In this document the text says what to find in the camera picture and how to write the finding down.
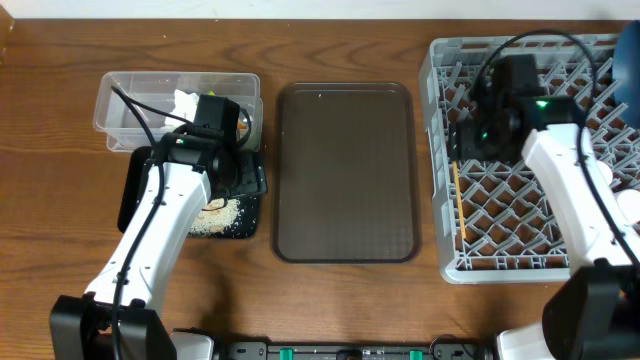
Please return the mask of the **wooden chopstick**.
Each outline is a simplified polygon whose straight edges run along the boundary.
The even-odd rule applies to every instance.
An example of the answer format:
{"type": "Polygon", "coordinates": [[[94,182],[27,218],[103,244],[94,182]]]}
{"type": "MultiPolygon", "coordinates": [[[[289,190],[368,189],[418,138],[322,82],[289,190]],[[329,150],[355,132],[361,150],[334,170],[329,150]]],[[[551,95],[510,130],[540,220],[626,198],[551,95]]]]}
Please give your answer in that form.
{"type": "Polygon", "coordinates": [[[455,195],[456,195],[456,203],[458,209],[458,217],[459,217],[459,225],[460,225],[460,237],[464,242],[466,240],[466,226],[465,226],[465,216],[463,209],[463,201],[462,201],[462,192],[460,189],[460,177],[459,177],[459,167],[457,161],[452,161],[452,171],[453,171],[453,179],[455,186],[455,195]]]}

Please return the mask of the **white tissue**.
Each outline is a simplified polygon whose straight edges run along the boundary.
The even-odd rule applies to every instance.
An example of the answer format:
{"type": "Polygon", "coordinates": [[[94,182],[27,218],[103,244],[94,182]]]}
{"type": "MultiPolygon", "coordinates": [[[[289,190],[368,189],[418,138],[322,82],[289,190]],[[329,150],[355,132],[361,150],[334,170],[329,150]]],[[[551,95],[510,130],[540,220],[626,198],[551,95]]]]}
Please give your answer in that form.
{"type": "MultiPolygon", "coordinates": [[[[199,95],[197,93],[186,93],[181,90],[175,90],[174,109],[170,112],[170,114],[192,123],[195,118],[198,102],[199,95]]],[[[178,120],[177,118],[166,117],[164,121],[164,127],[176,128],[180,126],[182,124],[182,121],[178,120]]]]}

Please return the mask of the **white cup pink inside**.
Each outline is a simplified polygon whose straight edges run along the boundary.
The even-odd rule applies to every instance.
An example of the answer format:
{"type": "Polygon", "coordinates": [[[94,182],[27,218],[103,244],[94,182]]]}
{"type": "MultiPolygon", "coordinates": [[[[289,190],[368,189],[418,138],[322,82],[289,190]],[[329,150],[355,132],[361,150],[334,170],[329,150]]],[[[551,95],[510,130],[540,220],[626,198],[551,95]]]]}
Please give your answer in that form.
{"type": "Polygon", "coordinates": [[[640,221],[640,191],[625,189],[614,194],[616,202],[630,224],[640,221]]]}

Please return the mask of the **dark blue plate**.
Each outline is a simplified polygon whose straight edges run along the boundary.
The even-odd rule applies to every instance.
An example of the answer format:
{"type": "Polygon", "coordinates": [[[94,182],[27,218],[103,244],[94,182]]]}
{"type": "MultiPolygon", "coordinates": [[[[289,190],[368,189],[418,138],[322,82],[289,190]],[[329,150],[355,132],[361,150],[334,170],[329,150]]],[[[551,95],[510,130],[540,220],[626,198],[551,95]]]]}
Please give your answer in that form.
{"type": "Polygon", "coordinates": [[[620,82],[614,91],[618,105],[625,104],[624,122],[639,129],[639,21],[633,20],[620,33],[613,55],[613,79],[620,82]]]}

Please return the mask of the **white cup green inside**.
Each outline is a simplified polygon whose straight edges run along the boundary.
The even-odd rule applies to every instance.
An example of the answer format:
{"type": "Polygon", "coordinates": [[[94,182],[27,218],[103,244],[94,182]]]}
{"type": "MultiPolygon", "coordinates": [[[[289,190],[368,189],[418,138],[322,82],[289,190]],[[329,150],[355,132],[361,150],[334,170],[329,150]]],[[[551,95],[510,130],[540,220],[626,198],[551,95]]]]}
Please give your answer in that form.
{"type": "Polygon", "coordinates": [[[611,170],[610,166],[607,163],[600,160],[597,160],[596,164],[598,166],[598,169],[603,179],[608,185],[610,185],[614,179],[613,171],[611,170]]]}

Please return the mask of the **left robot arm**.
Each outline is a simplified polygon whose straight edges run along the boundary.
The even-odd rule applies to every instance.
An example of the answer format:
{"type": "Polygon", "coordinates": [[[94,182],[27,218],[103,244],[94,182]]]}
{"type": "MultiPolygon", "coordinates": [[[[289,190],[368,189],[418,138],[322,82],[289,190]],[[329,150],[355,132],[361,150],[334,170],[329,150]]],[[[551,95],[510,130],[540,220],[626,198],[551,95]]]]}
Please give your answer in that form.
{"type": "Polygon", "coordinates": [[[82,296],[62,295],[51,310],[56,358],[214,358],[212,336],[168,332],[161,310],[176,260],[205,207],[267,191],[259,154],[237,135],[247,114],[228,98],[202,95],[193,121],[151,142],[135,211],[116,250],[82,296]]]}

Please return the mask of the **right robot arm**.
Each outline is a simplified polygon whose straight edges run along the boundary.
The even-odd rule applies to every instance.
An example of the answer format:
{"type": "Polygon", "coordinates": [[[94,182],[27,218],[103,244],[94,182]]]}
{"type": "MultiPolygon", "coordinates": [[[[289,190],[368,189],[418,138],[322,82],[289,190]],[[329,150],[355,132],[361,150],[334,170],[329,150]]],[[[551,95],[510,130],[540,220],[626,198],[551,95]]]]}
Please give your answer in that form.
{"type": "Polygon", "coordinates": [[[497,359],[636,359],[639,236],[600,169],[586,111],[548,96],[532,55],[485,65],[474,115],[451,126],[453,160],[524,162],[558,224],[571,275],[532,325],[496,336],[497,359]]]}

